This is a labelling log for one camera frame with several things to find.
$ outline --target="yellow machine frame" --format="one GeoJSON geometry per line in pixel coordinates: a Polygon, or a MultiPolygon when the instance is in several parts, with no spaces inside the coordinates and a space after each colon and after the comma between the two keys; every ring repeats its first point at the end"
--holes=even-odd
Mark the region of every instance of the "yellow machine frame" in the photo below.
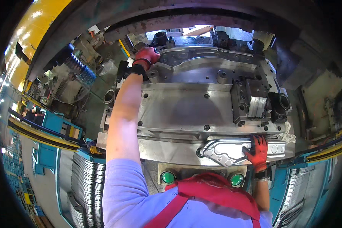
{"type": "Polygon", "coordinates": [[[28,91],[31,85],[31,82],[25,81],[29,65],[15,54],[16,44],[19,43],[23,53],[32,60],[48,28],[70,2],[71,0],[37,0],[20,20],[5,50],[7,77],[14,88],[23,92],[28,91]]]}

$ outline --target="green push button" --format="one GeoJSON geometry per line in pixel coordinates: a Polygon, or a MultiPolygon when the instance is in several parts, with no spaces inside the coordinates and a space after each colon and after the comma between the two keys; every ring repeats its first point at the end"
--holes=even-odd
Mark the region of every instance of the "green push button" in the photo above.
{"type": "Polygon", "coordinates": [[[162,180],[166,183],[166,184],[171,184],[175,181],[175,176],[171,173],[171,172],[164,172],[161,175],[162,180]]]}
{"type": "Polygon", "coordinates": [[[242,180],[243,180],[243,176],[240,174],[236,174],[232,176],[232,178],[230,179],[230,182],[232,186],[237,186],[241,184],[242,180]]]}

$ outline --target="hand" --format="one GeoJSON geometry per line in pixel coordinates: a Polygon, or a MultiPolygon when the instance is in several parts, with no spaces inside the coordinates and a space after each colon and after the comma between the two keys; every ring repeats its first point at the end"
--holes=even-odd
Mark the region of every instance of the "hand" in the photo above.
{"type": "Polygon", "coordinates": [[[255,167],[255,173],[264,171],[267,169],[266,160],[268,142],[264,136],[252,135],[251,143],[251,150],[248,150],[247,147],[242,147],[242,152],[255,167]]]}
{"type": "Polygon", "coordinates": [[[160,54],[154,47],[146,47],[136,53],[136,59],[134,64],[140,64],[144,67],[144,70],[149,70],[152,64],[155,64],[160,58],[160,54]]]}

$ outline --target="worker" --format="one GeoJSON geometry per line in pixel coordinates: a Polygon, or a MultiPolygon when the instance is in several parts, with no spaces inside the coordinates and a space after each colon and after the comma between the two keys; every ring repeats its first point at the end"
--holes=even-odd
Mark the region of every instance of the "worker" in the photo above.
{"type": "Polygon", "coordinates": [[[40,109],[29,109],[22,106],[21,111],[23,113],[23,117],[29,121],[37,125],[42,125],[44,120],[44,114],[40,111],[40,109]]]}
{"type": "Polygon", "coordinates": [[[256,173],[253,197],[213,173],[176,181],[164,193],[150,196],[141,169],[137,121],[141,85],[147,79],[146,71],[159,57],[153,47],[140,50],[115,100],[102,197],[105,228],[272,227],[267,141],[262,136],[253,136],[254,153],[242,150],[256,173]]]}

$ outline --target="wristwatch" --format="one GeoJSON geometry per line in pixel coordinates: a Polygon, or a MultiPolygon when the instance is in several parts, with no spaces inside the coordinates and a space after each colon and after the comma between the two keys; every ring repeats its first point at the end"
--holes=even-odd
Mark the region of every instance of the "wristwatch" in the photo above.
{"type": "Polygon", "coordinates": [[[140,64],[134,64],[129,72],[129,74],[131,73],[135,73],[138,75],[142,75],[143,76],[143,81],[147,81],[148,77],[146,74],[146,71],[144,70],[143,66],[140,64]]]}
{"type": "Polygon", "coordinates": [[[263,170],[263,171],[260,171],[258,173],[255,173],[255,180],[256,181],[267,181],[269,178],[268,178],[268,174],[267,174],[267,170],[263,170]]]}

